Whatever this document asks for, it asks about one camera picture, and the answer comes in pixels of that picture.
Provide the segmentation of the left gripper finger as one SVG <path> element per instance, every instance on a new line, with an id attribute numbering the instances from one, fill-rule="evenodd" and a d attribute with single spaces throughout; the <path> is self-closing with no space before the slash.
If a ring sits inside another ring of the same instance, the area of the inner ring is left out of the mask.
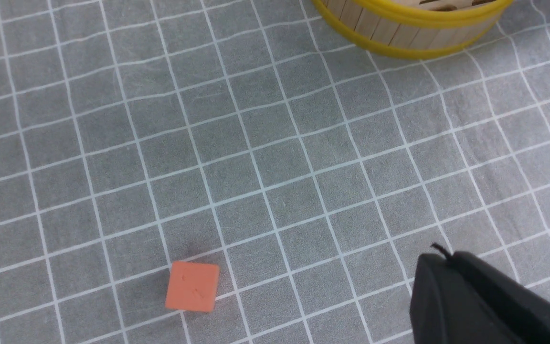
<path id="1" fill-rule="evenodd" d="M 422 253 L 410 321 L 416 344 L 550 344 L 550 302 L 469 252 Z"/>

